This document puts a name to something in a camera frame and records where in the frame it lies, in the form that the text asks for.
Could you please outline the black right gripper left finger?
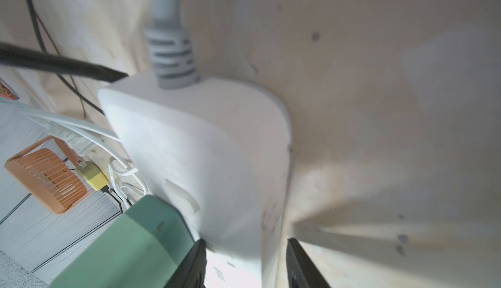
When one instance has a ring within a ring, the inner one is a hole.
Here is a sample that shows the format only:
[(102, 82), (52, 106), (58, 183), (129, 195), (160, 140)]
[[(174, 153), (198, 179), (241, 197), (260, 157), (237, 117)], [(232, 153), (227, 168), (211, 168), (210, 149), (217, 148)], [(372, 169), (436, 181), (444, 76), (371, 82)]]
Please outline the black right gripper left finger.
[(199, 239), (164, 288), (204, 288), (206, 266), (206, 241)]

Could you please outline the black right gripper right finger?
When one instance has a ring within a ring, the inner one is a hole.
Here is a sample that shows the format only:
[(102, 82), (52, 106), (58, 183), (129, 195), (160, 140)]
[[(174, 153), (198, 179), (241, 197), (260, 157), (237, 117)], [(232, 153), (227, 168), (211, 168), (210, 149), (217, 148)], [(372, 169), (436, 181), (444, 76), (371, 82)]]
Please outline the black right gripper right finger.
[(330, 288), (296, 238), (288, 239), (286, 264), (290, 288)]

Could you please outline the green plug adapter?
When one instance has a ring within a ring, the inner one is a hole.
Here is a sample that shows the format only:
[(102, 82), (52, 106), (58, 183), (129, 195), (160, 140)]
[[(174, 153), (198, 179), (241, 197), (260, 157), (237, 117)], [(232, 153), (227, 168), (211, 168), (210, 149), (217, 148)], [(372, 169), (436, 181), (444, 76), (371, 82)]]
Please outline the green plug adapter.
[(164, 287), (193, 245), (182, 215), (147, 195), (82, 252), (51, 287)]

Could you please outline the white power strip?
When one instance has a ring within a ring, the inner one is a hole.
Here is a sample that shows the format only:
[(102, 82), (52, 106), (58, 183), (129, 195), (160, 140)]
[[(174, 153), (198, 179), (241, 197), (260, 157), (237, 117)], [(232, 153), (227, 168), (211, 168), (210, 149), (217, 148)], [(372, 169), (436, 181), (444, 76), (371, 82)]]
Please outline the white power strip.
[(206, 241), (206, 285), (274, 287), (292, 152), (283, 102), (231, 79), (163, 89), (152, 71), (98, 99), (148, 192)]

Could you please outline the yellow plug adapter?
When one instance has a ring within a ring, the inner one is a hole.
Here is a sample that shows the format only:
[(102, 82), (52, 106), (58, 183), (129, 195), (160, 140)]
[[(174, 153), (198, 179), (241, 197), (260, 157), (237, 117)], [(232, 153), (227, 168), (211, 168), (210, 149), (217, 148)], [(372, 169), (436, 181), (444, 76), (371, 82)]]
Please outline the yellow plug adapter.
[(92, 161), (78, 160), (75, 172), (95, 191), (108, 191), (108, 179)]

